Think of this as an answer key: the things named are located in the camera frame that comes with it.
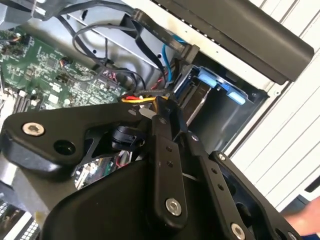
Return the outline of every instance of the black metal arm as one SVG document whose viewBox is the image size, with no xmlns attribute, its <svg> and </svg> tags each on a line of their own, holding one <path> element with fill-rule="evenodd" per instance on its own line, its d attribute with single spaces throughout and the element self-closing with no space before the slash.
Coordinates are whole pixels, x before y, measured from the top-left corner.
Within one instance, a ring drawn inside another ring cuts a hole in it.
<svg viewBox="0 0 320 240">
<path fill-rule="evenodd" d="M 222 152 L 208 155 L 177 104 L 115 103 L 14 114 L 1 133 L 10 182 L 45 240 L 301 239 Z M 137 160 L 75 191 L 79 164 Z"/>
</svg>

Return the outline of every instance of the green circuit board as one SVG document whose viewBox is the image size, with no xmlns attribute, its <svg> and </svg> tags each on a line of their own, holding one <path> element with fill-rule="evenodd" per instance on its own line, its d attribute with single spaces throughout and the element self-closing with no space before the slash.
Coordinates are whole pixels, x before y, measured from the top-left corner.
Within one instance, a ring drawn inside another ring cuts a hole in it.
<svg viewBox="0 0 320 240">
<path fill-rule="evenodd" d="M 40 100 L 38 110 L 114 103 L 125 93 L 108 73 L 97 74 L 74 59 L 67 58 L 67 75 L 60 64 L 66 56 L 21 29 L 0 31 L 1 40 L 16 36 L 15 42 L 0 42 L 5 85 Z"/>
</svg>

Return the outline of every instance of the metal frame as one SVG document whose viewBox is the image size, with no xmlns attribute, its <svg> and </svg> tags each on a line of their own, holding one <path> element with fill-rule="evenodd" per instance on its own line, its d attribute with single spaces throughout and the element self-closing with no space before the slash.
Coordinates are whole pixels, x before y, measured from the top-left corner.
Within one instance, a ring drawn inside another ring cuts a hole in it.
<svg viewBox="0 0 320 240">
<path fill-rule="evenodd" d="M 303 4 L 299 0 L 253 1 L 316 50 L 297 82 L 280 86 L 150 0 L 123 2 L 142 9 L 162 27 L 198 45 L 203 53 L 268 93 L 270 98 L 225 152 L 235 152 L 232 161 L 277 210 L 285 208 L 319 176 L 316 132 L 320 124 L 315 119 L 319 115 L 320 91 L 315 90 L 320 87 L 320 44 L 316 34 L 320 30 L 320 4 Z"/>
</svg>

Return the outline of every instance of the black cable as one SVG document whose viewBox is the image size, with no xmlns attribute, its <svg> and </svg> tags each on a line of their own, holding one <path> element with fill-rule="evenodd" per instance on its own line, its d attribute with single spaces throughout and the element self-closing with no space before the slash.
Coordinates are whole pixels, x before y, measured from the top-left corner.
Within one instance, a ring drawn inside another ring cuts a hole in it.
<svg viewBox="0 0 320 240">
<path fill-rule="evenodd" d="M 170 99 L 173 99 L 173 100 L 176 99 L 175 93 L 167 88 L 157 89 L 157 90 L 140 90 L 138 92 L 135 92 L 133 95 L 136 97 L 142 96 L 142 95 L 150 95 L 153 97 L 168 95 Z"/>
<path fill-rule="evenodd" d="M 70 35 L 72 36 L 72 44 L 73 44 L 73 46 L 75 47 L 75 49 L 76 49 L 78 52 L 80 52 L 81 54 L 87 56 L 88 58 L 93 59 L 94 62 L 95 62 L 97 65 L 103 67 L 103 69 L 104 69 L 103 71 L 108 70 L 108 71 L 114 72 L 114 73 L 116 73 L 116 74 L 117 74 L 117 73 L 118 73 L 118 74 L 123 74 L 123 75 L 125 75 L 126 77 L 131 78 L 131 79 L 132 79 L 132 85 L 133 85 L 133 89 L 134 89 L 134 90 L 136 90 L 137 85 L 138 85 L 137 79 L 136 79 L 136 76 L 137 76 L 137 77 L 139 78 L 140 82 L 142 83 L 143 88 L 146 89 L 146 82 L 144 81 L 144 79 L 142 78 L 141 75 L 139 75 L 138 73 L 136 73 L 136 72 L 134 72 L 134 71 L 131 71 L 131 70 L 129 70 L 129 69 L 126 69 L 126 68 L 113 69 L 113 68 L 110 68 L 110 67 L 106 67 L 105 65 L 103 65 L 103 64 L 97 59 L 97 57 L 87 48 L 87 46 L 86 46 L 86 45 L 83 43 L 83 41 L 79 38 L 79 34 L 85 33 L 86 31 L 89 31 L 89 30 L 94 29 L 94 28 L 98 28 L 98 26 L 101 25 L 101 24 L 94 24 L 95 27 L 93 27 L 93 28 L 91 28 L 91 25 L 90 25 L 90 26 L 87 26 L 87 27 L 81 29 L 81 30 L 78 31 L 78 32 L 75 32 L 74 29 L 71 27 L 71 25 L 70 25 L 62 16 L 57 16 L 56 18 L 61 22 L 61 24 L 67 29 L 67 31 L 68 31 L 68 32 L 70 33 Z M 102 24 L 102 25 L 103 25 L 103 26 L 108 26 L 108 27 L 111 26 L 110 24 Z M 75 43 L 78 44 L 78 46 L 83 50 L 83 52 L 80 51 L 80 50 L 77 48 L 77 46 L 76 46 Z M 75 79 L 74 77 L 72 77 L 72 75 L 71 75 L 66 69 L 65 69 L 65 73 L 66 73 L 69 77 L 71 77 L 71 79 L 77 80 L 77 79 Z"/>
<path fill-rule="evenodd" d="M 122 30 L 122 31 L 136 31 L 136 29 L 134 28 L 130 28 L 130 27 L 126 27 L 126 26 L 119 26 L 119 25 L 112 25 L 112 24 L 106 24 L 106 23 L 97 23 L 97 24 L 92 24 L 92 25 L 88 25 L 82 29 L 80 29 L 79 31 L 75 32 L 72 35 L 72 45 L 75 48 L 75 50 L 77 50 L 79 53 L 81 53 L 82 55 L 87 56 L 86 52 L 82 52 L 79 50 L 79 48 L 77 47 L 76 43 L 76 39 L 79 38 L 79 35 L 84 34 L 87 31 L 96 29 L 96 28 L 108 28 L 108 29 L 118 29 L 118 30 Z"/>
<path fill-rule="evenodd" d="M 119 25 L 106 24 L 106 23 L 97 23 L 97 24 L 88 25 L 88 26 L 80 29 L 79 31 L 77 31 L 72 37 L 72 45 L 79 53 L 81 53 L 81 54 L 86 56 L 86 52 L 82 52 L 76 45 L 77 38 L 79 38 L 79 35 L 80 34 L 84 34 L 85 32 L 91 31 L 91 30 L 96 29 L 96 28 L 117 29 L 117 30 L 122 30 L 122 31 L 131 31 L 131 32 L 132 31 L 133 32 L 136 31 L 136 29 L 134 29 L 134 28 L 125 27 L 125 26 L 119 26 Z M 104 66 L 104 67 L 110 72 L 113 72 L 113 73 L 116 73 L 116 74 L 123 74 L 123 75 L 131 78 L 134 82 L 135 82 L 135 78 L 138 77 L 138 79 L 142 83 L 143 88 L 144 89 L 147 88 L 145 80 L 137 72 L 131 71 L 131 70 L 126 69 L 126 68 L 110 68 L 110 67 L 106 67 L 106 66 Z"/>
<path fill-rule="evenodd" d="M 174 70 L 173 70 L 173 73 L 172 73 L 172 79 L 171 79 L 171 82 L 174 83 L 174 81 L 178 78 L 179 74 L 180 74 L 180 61 L 175 58 L 174 59 Z"/>
<path fill-rule="evenodd" d="M 79 10 L 90 9 L 90 8 L 94 8 L 94 7 L 107 7 L 110 9 L 125 12 L 125 13 L 129 14 L 130 16 L 134 12 L 134 9 L 128 5 L 115 3 L 115 2 L 109 2 L 109 1 L 103 1 L 103 0 L 92 0 L 92 1 L 87 1 L 84 3 L 78 3 L 78 4 L 68 6 L 68 7 L 62 9 L 58 13 L 58 15 L 70 14 L 70 13 L 73 13 L 73 12 L 76 12 Z"/>
<path fill-rule="evenodd" d="M 104 65 L 107 66 L 108 64 L 108 38 L 105 38 L 104 40 Z"/>
<path fill-rule="evenodd" d="M 23 12 L 26 12 L 26 13 L 31 13 L 31 10 L 14 2 L 14 1 L 11 1 L 11 0 L 0 0 L 0 3 L 3 4 L 3 5 L 6 5 L 7 7 L 10 7 L 10 8 L 13 8 L 13 9 L 16 9 L 16 10 L 19 10 L 19 11 L 23 11 Z"/>
<path fill-rule="evenodd" d="M 5 75 L 2 64 L 0 64 L 0 89 L 2 93 L 5 92 Z"/>
<path fill-rule="evenodd" d="M 60 23 L 65 27 L 65 29 L 70 33 L 70 35 L 73 37 L 74 35 L 76 35 L 75 30 L 72 28 L 72 26 L 67 22 L 66 19 L 64 19 L 62 16 L 57 16 L 56 17 Z M 95 63 L 97 63 L 98 65 L 102 65 L 102 63 L 98 60 L 104 60 L 104 58 L 97 58 L 95 54 L 93 54 L 89 48 L 87 48 L 87 46 L 84 44 L 84 42 L 79 38 L 79 37 L 75 37 L 74 41 L 79 45 L 79 47 L 83 50 L 80 51 L 82 54 L 86 55 L 88 58 L 91 58 L 92 60 L 94 60 Z"/>
</svg>

